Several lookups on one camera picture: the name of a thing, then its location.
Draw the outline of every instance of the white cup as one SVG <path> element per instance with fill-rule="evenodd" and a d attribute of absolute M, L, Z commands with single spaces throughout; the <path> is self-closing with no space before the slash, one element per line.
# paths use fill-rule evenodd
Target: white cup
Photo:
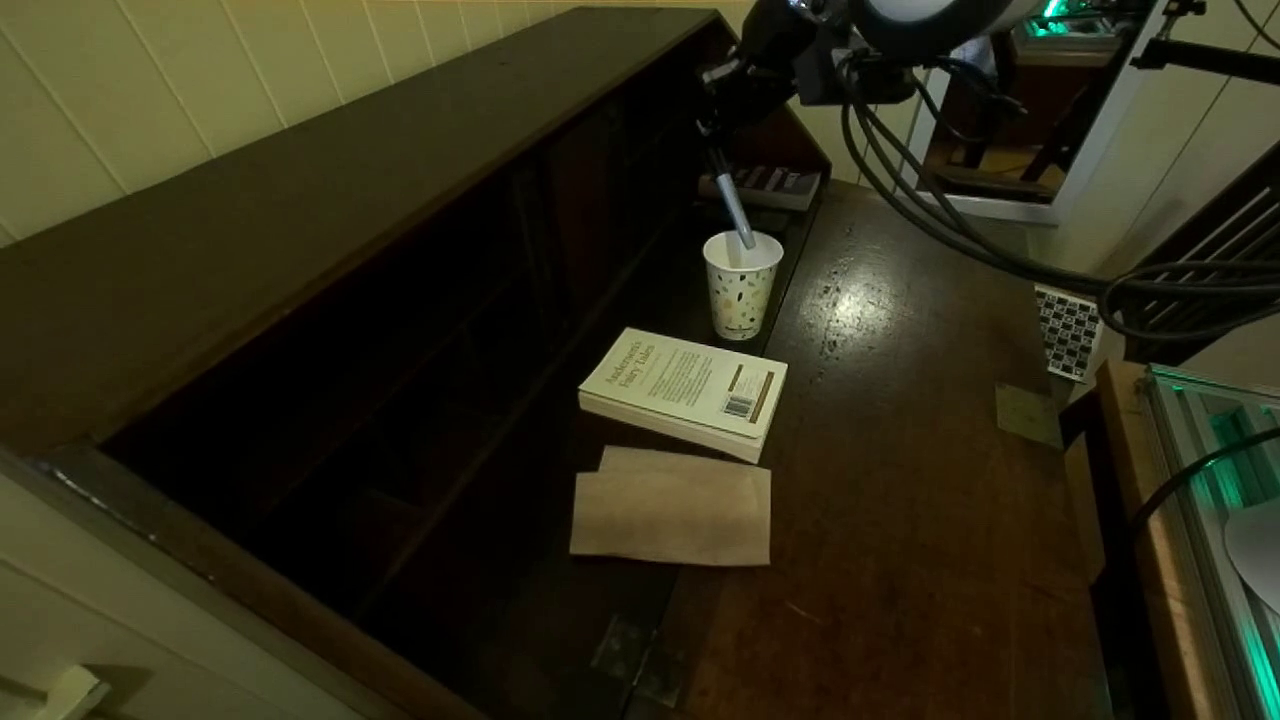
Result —
<path fill-rule="evenodd" d="M 744 246 L 737 231 L 714 231 L 703 239 L 709 261 L 709 298 L 714 335 L 744 342 L 758 335 L 777 269 L 785 261 L 785 242 L 750 231 L 756 246 Z"/>

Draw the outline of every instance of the wire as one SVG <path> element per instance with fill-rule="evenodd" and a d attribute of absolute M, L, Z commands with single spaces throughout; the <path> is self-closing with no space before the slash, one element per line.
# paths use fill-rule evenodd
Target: wire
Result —
<path fill-rule="evenodd" d="M 1245 0 L 1235 0 L 1235 6 L 1238 6 L 1238 14 L 1245 14 L 1245 22 L 1247 22 L 1262 42 L 1280 46 L 1280 38 L 1268 33 L 1268 22 L 1258 22 L 1258 18 L 1247 13 Z"/>
<path fill-rule="evenodd" d="M 1222 455 L 1235 455 L 1245 447 L 1255 447 L 1255 443 L 1268 443 L 1268 438 L 1280 438 L 1280 426 L 1268 426 L 1268 430 L 1255 430 L 1255 436 L 1245 436 L 1235 443 L 1222 443 L 1209 455 L 1201 455 L 1196 465 L 1171 470 L 1126 521 L 1126 532 L 1141 535 L 1149 526 L 1149 521 L 1169 503 L 1169 497 L 1175 497 L 1180 487 L 1189 487 L 1209 465 L 1222 461 Z"/>
<path fill-rule="evenodd" d="M 1222 335 L 1238 324 L 1252 324 L 1258 314 L 1280 313 L 1280 263 L 1228 263 L 1228 261 L 1149 263 L 1149 269 L 1131 269 L 1112 281 L 1033 263 L 1023 254 L 993 242 L 983 231 L 974 231 L 963 220 L 963 210 L 949 199 L 949 192 L 937 184 L 937 177 L 922 166 L 922 160 L 915 160 L 915 150 L 876 114 L 873 105 L 845 100 L 838 105 L 838 134 L 845 134 L 845 150 L 864 173 L 864 181 L 876 188 L 876 197 L 886 199 L 928 239 L 937 239 L 966 261 L 979 261 L 987 269 L 998 269 L 1009 274 L 1088 294 L 1088 298 L 1094 298 L 1098 319 L 1126 341 L 1149 341 L 1149 342 L 1213 341 L 1213 335 Z M 1247 309 L 1245 314 L 1235 314 L 1228 324 L 1189 326 L 1189 331 L 1144 326 L 1131 313 L 1131 309 L 1149 309 L 1149 304 L 1162 304 L 1162 313 L 1171 304 L 1180 304 L 1180 309 L 1201 304 L 1204 309 L 1209 298 L 1213 304 L 1245 298 L 1245 304 L 1258 304 L 1258 309 Z"/>

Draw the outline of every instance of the desk surface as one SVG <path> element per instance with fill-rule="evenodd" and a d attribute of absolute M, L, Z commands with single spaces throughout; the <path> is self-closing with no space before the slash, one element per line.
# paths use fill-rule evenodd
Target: desk surface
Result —
<path fill-rule="evenodd" d="M 1033 286 L 833 188 L 769 357 L 773 569 L 677 587 L 682 714 L 1107 714 L 1058 453 L 994 426 Z"/>

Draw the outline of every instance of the paper cup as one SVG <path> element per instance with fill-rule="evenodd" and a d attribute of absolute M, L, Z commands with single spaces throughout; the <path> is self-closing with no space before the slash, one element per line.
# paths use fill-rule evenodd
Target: paper cup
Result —
<path fill-rule="evenodd" d="M 703 261 L 709 261 L 709 298 L 711 298 L 711 324 L 714 335 L 744 342 L 758 335 L 769 294 L 773 294 L 773 274 L 777 263 L 785 261 L 785 242 L 750 231 L 756 246 L 744 246 L 737 231 L 714 231 L 703 239 Z"/>

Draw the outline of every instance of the wooden cabinet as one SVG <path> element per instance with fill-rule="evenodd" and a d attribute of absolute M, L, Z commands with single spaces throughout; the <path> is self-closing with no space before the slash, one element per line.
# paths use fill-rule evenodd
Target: wooden cabinet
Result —
<path fill-rule="evenodd" d="M 591 652 L 677 573 L 564 554 L 571 393 L 621 324 L 709 326 L 729 38 L 567 13 L 0 252 L 0 443 L 406 714 L 621 709 Z M 827 166 L 786 112 L 730 154 Z"/>

